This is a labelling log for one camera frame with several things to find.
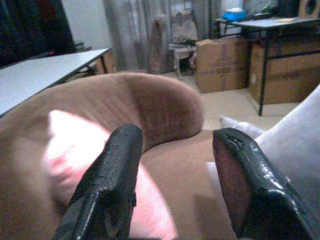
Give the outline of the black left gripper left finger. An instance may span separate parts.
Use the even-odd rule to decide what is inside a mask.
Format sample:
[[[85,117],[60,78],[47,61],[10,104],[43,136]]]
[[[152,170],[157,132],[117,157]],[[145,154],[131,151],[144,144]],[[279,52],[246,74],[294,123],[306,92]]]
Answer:
[[[127,240],[143,148],[134,124],[118,127],[77,185],[55,240]]]

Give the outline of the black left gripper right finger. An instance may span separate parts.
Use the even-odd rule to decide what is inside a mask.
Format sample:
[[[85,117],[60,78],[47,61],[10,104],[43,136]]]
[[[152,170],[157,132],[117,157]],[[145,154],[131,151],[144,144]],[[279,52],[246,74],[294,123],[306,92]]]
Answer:
[[[235,128],[213,131],[213,155],[239,239],[318,240],[320,222],[258,144]]]

